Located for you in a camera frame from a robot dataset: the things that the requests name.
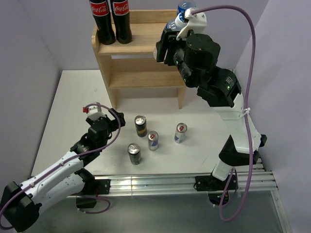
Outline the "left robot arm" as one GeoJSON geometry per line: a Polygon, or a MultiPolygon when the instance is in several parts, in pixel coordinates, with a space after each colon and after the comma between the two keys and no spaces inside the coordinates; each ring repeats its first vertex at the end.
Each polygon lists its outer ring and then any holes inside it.
{"type": "Polygon", "coordinates": [[[83,108],[90,125],[87,133],[56,163],[43,172],[17,184],[6,185],[0,201],[0,215],[11,224],[2,230],[15,229],[20,233],[30,228],[48,208],[67,196],[95,191],[95,178],[85,167],[117,139],[125,126],[124,114],[110,108],[110,119],[102,112],[102,105],[83,108]]]}

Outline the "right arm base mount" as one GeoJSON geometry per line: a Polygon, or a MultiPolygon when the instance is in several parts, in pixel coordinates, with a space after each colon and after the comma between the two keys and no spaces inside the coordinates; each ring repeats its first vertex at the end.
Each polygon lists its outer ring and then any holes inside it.
{"type": "MultiPolygon", "coordinates": [[[[196,176],[193,188],[198,192],[207,191],[209,201],[213,205],[218,206],[220,204],[222,193],[228,180],[229,180],[229,175],[225,181],[220,181],[214,178],[212,175],[196,176]]],[[[233,175],[229,182],[229,185],[228,185],[228,188],[226,189],[225,197],[223,200],[223,205],[228,204],[230,201],[229,190],[234,190],[235,191],[234,194],[237,192],[238,190],[237,175],[233,175]]]]}

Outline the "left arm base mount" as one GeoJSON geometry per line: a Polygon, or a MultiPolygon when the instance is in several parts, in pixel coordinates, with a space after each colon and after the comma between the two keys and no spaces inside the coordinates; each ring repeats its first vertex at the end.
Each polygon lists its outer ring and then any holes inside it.
{"type": "Polygon", "coordinates": [[[110,190],[110,179],[103,181],[93,180],[86,183],[82,191],[75,193],[74,196],[77,210],[89,215],[101,214],[109,210],[111,202],[102,195],[108,195],[110,190]],[[105,202],[107,206],[103,210],[91,211],[98,202],[105,202]]]}

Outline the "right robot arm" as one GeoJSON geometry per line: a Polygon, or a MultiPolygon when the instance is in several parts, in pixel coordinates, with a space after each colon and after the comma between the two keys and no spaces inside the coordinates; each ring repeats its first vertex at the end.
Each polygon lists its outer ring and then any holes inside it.
{"type": "Polygon", "coordinates": [[[197,88],[205,100],[224,121],[229,137],[223,146],[212,176],[224,181],[233,167],[255,164],[267,137],[258,133],[249,117],[250,109],[236,75],[229,69],[217,67],[220,45],[201,33],[188,33],[177,39],[179,32],[164,29],[156,43],[155,59],[177,67],[185,85],[197,88]]]}

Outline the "water bottle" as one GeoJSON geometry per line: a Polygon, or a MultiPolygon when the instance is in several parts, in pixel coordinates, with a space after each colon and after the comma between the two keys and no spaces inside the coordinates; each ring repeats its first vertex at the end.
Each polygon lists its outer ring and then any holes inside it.
{"type": "Polygon", "coordinates": [[[179,13],[176,18],[167,22],[164,28],[172,29],[173,31],[180,31],[187,24],[184,16],[185,16],[185,13],[179,13]]]}
{"type": "Polygon", "coordinates": [[[180,0],[177,6],[177,15],[179,13],[184,13],[189,8],[195,8],[196,3],[193,0],[180,0]]]}

